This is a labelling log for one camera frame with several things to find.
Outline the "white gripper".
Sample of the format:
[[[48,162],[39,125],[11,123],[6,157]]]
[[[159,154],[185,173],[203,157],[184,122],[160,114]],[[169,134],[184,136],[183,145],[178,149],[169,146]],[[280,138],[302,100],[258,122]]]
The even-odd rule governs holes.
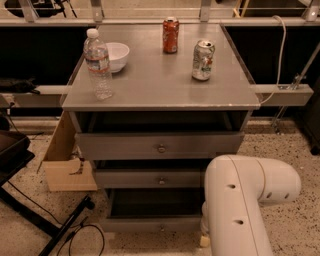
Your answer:
[[[208,211],[207,211],[207,204],[202,204],[202,217],[200,221],[200,228],[202,232],[202,236],[200,237],[199,245],[202,248],[207,248],[210,246],[210,238],[209,235],[209,222],[208,222]]]

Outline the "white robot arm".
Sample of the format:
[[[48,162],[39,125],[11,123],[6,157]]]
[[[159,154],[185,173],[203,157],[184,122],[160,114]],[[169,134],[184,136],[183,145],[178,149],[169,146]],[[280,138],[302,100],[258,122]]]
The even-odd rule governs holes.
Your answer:
[[[289,164],[222,155],[207,166],[201,229],[212,256],[273,256],[260,207],[294,201],[301,179]]]

